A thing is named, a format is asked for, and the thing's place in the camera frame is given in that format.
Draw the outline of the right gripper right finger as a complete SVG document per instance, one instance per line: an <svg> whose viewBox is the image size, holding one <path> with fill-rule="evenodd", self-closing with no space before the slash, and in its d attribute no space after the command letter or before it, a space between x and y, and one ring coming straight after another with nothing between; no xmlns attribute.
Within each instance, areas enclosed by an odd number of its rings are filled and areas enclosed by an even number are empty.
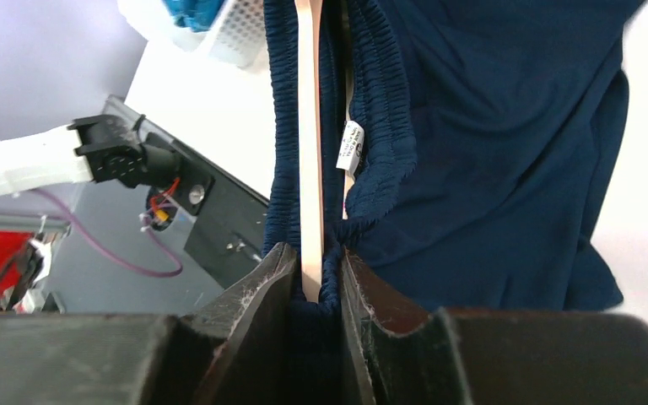
<svg viewBox="0 0 648 405"><path fill-rule="evenodd" d="M345 252L345 404L648 404L648 325L620 314L426 311Z"/></svg>

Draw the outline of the blue patterned shorts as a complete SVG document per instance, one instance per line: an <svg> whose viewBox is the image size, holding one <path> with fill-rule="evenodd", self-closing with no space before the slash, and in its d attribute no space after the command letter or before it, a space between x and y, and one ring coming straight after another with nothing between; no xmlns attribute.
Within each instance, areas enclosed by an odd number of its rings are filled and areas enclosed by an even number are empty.
<svg viewBox="0 0 648 405"><path fill-rule="evenodd" d="M199 33L211 28L224 0L163 0L162 3L175 26Z"/></svg>

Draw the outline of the wooden hanger navy shorts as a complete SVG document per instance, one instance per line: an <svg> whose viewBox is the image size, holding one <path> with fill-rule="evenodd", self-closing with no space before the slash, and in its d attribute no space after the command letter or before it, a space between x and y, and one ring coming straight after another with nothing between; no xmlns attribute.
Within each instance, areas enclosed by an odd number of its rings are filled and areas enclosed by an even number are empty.
<svg viewBox="0 0 648 405"><path fill-rule="evenodd" d="M318 303L325 247L321 162L320 39L322 0L294 3L297 26L297 115L300 271L305 298Z"/></svg>

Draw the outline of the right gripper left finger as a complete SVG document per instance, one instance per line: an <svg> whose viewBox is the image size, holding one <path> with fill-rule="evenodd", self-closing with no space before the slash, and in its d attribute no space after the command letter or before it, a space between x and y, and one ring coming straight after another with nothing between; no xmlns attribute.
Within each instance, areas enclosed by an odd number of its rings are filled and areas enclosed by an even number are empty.
<svg viewBox="0 0 648 405"><path fill-rule="evenodd" d="M297 264L280 243L190 316L0 315L0 404L282 404Z"/></svg>

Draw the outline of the white plastic basket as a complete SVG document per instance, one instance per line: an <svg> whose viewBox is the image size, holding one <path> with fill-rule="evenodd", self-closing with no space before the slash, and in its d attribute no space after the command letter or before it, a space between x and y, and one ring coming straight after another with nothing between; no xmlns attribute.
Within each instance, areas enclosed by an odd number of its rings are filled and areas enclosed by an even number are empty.
<svg viewBox="0 0 648 405"><path fill-rule="evenodd" d="M259 72L266 61L263 1L224 1L206 32L174 25L162 1L119 1L120 14L146 41Z"/></svg>

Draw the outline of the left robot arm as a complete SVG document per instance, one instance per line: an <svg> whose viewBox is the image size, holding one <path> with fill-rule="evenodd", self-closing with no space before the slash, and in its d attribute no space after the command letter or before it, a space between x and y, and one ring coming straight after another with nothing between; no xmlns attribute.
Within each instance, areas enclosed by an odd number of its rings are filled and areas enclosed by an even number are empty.
<svg viewBox="0 0 648 405"><path fill-rule="evenodd" d="M62 183L119 181L169 188L182 159L139 137L139 117L87 116L46 132L0 141L0 197Z"/></svg>

